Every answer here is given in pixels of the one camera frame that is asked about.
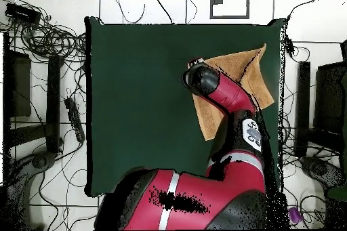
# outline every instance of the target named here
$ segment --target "silver band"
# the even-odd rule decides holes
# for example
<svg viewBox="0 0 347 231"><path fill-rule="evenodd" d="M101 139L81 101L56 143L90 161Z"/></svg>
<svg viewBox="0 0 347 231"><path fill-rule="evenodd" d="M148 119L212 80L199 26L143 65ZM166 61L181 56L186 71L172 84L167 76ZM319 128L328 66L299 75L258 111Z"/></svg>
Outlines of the silver band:
<svg viewBox="0 0 347 231"><path fill-rule="evenodd" d="M259 169L259 171L264 176L262 163L257 158L255 158L253 155L250 155L250 154L247 154L247 153L244 153L244 152L234 152L234 153L230 153L230 154L224 155L223 158L220 160L220 162L225 161L229 157L230 157L230 162L233 162L233 161L243 161L244 163L249 163L249 164L255 166L256 168ZM210 159L209 160L209 164L207 165L207 168L209 168L214 163L215 162L213 162Z"/></svg>
<svg viewBox="0 0 347 231"><path fill-rule="evenodd" d="M176 172L173 172L169 189L167 190L168 194L169 192L172 192L173 195L175 194L179 179L180 179L180 175ZM169 210L166 210L165 208L163 209L163 212L161 213L161 217L160 217L160 222L159 222L159 230L166 230L167 222L169 221L170 212L171 212L171 209Z"/></svg>

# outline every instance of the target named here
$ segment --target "dark green surface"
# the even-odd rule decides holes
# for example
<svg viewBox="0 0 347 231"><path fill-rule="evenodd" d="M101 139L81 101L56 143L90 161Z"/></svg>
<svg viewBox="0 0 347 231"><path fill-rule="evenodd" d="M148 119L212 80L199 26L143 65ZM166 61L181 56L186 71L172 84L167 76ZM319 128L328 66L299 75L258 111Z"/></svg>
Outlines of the dark green surface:
<svg viewBox="0 0 347 231"><path fill-rule="evenodd" d="M282 20L271 26L90 23L93 196L113 191L139 165L203 175L212 141L203 139L181 74L192 58L264 43L260 67L275 103L263 115L277 163Z"/></svg>

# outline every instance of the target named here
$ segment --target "black frame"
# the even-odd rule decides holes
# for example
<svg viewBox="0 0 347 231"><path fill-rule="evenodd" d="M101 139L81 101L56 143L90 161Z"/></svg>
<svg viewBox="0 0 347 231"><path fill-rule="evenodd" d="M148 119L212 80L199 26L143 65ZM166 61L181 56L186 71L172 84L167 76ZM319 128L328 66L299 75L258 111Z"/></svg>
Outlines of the black frame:
<svg viewBox="0 0 347 231"><path fill-rule="evenodd" d="M214 16L213 5L223 3L223 0L209 0L209 18L210 19L249 19L249 0L246 0L246 14L240 16Z"/></svg>

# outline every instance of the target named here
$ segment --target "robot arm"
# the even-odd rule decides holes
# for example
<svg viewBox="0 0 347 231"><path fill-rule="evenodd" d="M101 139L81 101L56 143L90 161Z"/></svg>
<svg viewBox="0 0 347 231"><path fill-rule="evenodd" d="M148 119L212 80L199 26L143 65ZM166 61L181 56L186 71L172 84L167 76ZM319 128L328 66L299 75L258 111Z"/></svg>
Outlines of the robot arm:
<svg viewBox="0 0 347 231"><path fill-rule="evenodd" d="M276 219L276 209L265 195L265 189L273 190L273 184L264 179L266 172L274 169L271 149L263 122L258 126L250 95L202 59L190 63L182 80L192 93L225 114L205 177L167 169L134 171L104 198L96 230L273 227L266 216ZM271 207L272 214L267 214L266 207Z"/></svg>

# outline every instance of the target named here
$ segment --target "brown towel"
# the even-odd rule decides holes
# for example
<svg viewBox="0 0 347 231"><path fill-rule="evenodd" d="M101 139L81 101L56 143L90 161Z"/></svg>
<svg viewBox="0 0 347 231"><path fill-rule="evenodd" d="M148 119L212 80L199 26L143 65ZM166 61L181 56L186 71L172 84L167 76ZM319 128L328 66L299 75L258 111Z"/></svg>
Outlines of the brown towel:
<svg viewBox="0 0 347 231"><path fill-rule="evenodd" d="M215 57L205 62L216 70L221 68L230 78L240 82L249 94L256 97L260 108L264 109L274 103L260 72L259 62L265 49L266 44L260 49ZM192 96L203 137L205 140L212 140L216 136L223 114L209 102L194 94Z"/></svg>

